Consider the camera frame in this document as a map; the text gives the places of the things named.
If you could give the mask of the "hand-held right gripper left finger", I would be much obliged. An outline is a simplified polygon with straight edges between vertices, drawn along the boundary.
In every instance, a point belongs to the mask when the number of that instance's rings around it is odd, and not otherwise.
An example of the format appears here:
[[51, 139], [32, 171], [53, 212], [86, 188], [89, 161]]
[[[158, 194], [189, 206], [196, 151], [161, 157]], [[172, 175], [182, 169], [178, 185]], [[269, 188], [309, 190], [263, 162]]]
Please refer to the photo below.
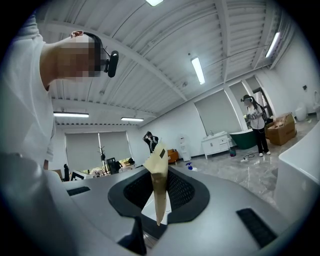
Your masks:
[[109, 190], [136, 171], [69, 182], [50, 170], [44, 174], [75, 256], [146, 255], [141, 222], [121, 216], [108, 199]]

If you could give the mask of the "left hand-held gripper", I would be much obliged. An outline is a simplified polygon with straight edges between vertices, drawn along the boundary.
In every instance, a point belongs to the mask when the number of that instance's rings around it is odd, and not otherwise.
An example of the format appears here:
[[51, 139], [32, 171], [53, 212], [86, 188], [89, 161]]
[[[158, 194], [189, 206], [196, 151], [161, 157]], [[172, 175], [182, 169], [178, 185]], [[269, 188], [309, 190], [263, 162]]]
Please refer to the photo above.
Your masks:
[[74, 170], [71, 174], [71, 181], [85, 180], [85, 179], [93, 179], [94, 176], [91, 174], [87, 174], [81, 171]]

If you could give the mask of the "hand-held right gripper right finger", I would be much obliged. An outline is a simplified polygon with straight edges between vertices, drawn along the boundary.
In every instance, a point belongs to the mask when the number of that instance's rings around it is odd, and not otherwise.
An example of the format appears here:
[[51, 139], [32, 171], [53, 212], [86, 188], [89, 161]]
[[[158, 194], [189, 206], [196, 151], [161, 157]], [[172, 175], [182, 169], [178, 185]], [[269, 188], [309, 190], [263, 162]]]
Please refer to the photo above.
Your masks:
[[[202, 182], [209, 191], [207, 207], [193, 221], [169, 224], [148, 256], [276, 256], [294, 227], [269, 203], [245, 187], [219, 177], [175, 167]], [[252, 209], [276, 235], [261, 248], [237, 211]]]

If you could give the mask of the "tan kraft paper bag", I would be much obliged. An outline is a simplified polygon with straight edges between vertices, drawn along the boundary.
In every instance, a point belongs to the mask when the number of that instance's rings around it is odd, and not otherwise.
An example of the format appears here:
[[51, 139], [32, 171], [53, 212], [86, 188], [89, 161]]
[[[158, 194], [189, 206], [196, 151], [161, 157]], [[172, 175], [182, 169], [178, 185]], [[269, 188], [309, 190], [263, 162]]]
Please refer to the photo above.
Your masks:
[[167, 204], [168, 152], [164, 142], [160, 141], [143, 166], [150, 172], [156, 224], [160, 226], [164, 218]]

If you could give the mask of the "grey roller blind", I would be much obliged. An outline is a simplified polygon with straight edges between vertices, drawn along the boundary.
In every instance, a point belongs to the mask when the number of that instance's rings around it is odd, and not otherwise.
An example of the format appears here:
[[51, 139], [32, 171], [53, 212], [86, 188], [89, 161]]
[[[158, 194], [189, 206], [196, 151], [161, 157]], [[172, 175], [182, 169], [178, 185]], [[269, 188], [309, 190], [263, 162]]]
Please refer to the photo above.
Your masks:
[[86, 171], [105, 167], [101, 154], [106, 159], [122, 161], [132, 156], [127, 133], [86, 132], [66, 135], [66, 156], [71, 171]]
[[206, 134], [219, 132], [235, 133], [242, 130], [232, 104], [222, 89], [195, 102]]

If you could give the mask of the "black coat rack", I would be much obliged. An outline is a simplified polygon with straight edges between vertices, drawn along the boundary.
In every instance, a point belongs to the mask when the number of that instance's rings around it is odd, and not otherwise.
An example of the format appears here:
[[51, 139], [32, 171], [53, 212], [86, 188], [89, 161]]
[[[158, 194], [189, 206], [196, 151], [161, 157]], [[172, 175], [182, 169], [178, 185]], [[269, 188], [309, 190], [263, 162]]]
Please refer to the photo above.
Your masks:
[[99, 151], [100, 151], [100, 159], [101, 159], [103, 167], [104, 167], [104, 172], [107, 174], [108, 173], [108, 169], [106, 167], [106, 162], [105, 162], [106, 156], [104, 154], [104, 148], [100, 146], [99, 147]]

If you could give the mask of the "white vanity cabinet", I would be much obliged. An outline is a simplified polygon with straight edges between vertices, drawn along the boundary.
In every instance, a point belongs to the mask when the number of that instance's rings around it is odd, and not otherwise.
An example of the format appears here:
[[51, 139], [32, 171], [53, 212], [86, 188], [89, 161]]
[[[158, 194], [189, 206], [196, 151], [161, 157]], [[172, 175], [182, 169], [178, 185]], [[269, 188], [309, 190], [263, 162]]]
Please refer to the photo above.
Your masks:
[[209, 155], [226, 152], [230, 149], [228, 133], [222, 131], [215, 135], [210, 135], [201, 141], [201, 146], [206, 159], [208, 159]]

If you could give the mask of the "orange storage box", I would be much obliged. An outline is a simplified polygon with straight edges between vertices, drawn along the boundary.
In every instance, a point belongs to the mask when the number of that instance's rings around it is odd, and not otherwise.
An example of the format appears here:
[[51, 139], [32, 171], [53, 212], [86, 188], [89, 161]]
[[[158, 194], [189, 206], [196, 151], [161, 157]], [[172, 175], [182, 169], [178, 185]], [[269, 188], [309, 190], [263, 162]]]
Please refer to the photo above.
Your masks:
[[175, 164], [177, 162], [177, 160], [179, 159], [179, 154], [176, 149], [168, 149], [167, 154], [168, 154], [168, 163], [169, 164]]

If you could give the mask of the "white drawer cabinet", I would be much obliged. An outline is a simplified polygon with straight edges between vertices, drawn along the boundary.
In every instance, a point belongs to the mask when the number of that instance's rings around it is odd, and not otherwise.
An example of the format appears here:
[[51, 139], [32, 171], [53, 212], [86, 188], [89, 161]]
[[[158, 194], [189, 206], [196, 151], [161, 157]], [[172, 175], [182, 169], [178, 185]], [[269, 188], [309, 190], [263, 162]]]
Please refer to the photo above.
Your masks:
[[180, 154], [184, 162], [188, 162], [191, 160], [191, 155], [189, 152], [188, 144], [186, 142], [186, 138], [183, 135], [179, 136], [179, 146], [180, 146]]

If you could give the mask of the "green bathtub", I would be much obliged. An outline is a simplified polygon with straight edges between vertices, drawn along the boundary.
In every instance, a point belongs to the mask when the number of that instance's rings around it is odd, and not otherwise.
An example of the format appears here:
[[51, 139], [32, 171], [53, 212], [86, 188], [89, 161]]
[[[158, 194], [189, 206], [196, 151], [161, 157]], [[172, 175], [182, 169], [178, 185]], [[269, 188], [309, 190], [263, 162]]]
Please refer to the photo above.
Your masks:
[[257, 145], [255, 134], [252, 128], [244, 131], [233, 132], [229, 135], [237, 147], [241, 150], [250, 149]]

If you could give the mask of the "white bathtub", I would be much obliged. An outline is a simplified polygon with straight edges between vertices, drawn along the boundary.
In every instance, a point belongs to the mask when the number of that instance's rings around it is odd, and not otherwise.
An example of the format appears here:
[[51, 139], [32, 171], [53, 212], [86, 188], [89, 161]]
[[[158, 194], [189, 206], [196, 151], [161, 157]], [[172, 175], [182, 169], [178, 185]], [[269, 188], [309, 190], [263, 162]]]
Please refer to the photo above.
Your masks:
[[274, 201], [289, 223], [305, 218], [320, 195], [320, 121], [279, 155]]

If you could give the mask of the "person's white shirt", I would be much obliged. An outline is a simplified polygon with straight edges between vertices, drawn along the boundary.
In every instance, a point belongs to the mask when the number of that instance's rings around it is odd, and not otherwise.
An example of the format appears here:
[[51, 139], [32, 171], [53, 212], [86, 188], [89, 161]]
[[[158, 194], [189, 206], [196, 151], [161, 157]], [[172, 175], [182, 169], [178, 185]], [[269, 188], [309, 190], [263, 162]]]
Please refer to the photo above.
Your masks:
[[55, 120], [40, 75], [45, 42], [32, 14], [12, 39], [0, 64], [0, 152], [44, 166], [53, 159]]

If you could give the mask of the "cardboard box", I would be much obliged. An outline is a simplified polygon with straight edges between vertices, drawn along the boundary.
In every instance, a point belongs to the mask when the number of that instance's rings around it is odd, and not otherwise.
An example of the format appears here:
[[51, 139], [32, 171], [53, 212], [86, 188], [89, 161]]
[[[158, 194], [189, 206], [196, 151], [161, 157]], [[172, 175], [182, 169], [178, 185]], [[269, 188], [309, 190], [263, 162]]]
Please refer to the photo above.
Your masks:
[[295, 119], [292, 113], [277, 117], [265, 127], [265, 135], [273, 145], [282, 146], [296, 136]]

